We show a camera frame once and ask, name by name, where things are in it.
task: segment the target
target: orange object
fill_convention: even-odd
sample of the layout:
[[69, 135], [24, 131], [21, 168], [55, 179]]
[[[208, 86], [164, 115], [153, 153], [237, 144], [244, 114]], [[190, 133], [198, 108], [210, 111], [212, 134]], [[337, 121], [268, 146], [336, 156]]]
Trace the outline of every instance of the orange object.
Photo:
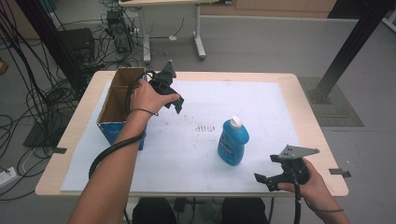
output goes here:
[[2, 58], [0, 58], [0, 75], [5, 74], [7, 69], [8, 69], [8, 63], [4, 61]]

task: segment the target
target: black pants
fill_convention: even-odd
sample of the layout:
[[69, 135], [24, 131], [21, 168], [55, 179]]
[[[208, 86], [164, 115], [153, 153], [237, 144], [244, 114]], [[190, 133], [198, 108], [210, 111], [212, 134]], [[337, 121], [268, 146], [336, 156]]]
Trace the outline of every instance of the black pants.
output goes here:
[[[133, 213], [134, 224], [177, 224], [165, 198], [142, 198]], [[221, 208], [221, 224], [267, 224], [265, 205], [260, 198], [226, 198]]]

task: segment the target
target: cardboard box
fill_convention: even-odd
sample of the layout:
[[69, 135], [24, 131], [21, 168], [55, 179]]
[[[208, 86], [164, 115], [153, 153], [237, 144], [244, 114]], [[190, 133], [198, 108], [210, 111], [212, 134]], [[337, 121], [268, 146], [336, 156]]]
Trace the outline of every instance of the cardboard box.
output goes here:
[[[96, 122], [110, 145], [113, 145], [128, 117], [125, 107], [128, 86], [143, 72], [145, 68], [142, 67], [119, 68], [111, 81], [105, 103]], [[140, 141], [139, 150], [143, 149], [144, 140]]]

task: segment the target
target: person's right arm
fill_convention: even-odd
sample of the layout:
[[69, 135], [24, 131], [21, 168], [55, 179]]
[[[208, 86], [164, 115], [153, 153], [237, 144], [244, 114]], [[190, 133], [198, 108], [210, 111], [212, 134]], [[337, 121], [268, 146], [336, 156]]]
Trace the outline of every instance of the person's right arm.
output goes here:
[[[340, 211], [340, 206], [334, 197], [330, 194], [323, 181], [322, 176], [318, 173], [312, 163], [304, 159], [305, 165], [309, 170], [309, 181], [300, 186], [301, 195], [309, 202], [315, 214], [329, 224], [348, 224], [346, 214]], [[294, 192], [294, 186], [289, 183], [279, 183], [280, 189]]]

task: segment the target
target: black metal pole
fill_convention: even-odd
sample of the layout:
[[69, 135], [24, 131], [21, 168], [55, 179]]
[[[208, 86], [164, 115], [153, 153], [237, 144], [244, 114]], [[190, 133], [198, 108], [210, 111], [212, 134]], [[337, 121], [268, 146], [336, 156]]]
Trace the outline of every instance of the black metal pole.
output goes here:
[[308, 91], [308, 96], [312, 103], [329, 103], [328, 95], [335, 83], [344, 74], [347, 67], [361, 50], [361, 47], [363, 47], [375, 28], [385, 17], [393, 1], [371, 1], [370, 6], [366, 8], [317, 87], [312, 91]]
[[58, 36], [58, 31], [52, 19], [41, 6], [39, 0], [15, 0], [21, 11], [32, 24], [40, 39], [46, 45], [50, 55], [64, 72], [78, 98], [82, 96], [88, 86], [87, 80], [82, 76], [77, 63], [71, 58], [63, 42]]

